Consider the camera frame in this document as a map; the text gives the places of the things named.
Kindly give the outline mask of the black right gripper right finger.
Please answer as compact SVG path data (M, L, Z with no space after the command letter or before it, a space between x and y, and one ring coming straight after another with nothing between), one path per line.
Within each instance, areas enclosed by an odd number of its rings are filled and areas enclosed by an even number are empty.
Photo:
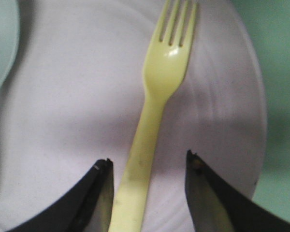
M191 150L185 194L196 232L290 232L290 223L238 192Z

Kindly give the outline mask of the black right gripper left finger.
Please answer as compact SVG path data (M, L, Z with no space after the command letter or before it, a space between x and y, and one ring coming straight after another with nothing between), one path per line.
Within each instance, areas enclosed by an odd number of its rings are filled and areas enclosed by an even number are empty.
M61 198L14 232L106 232L114 199L114 166L99 159Z

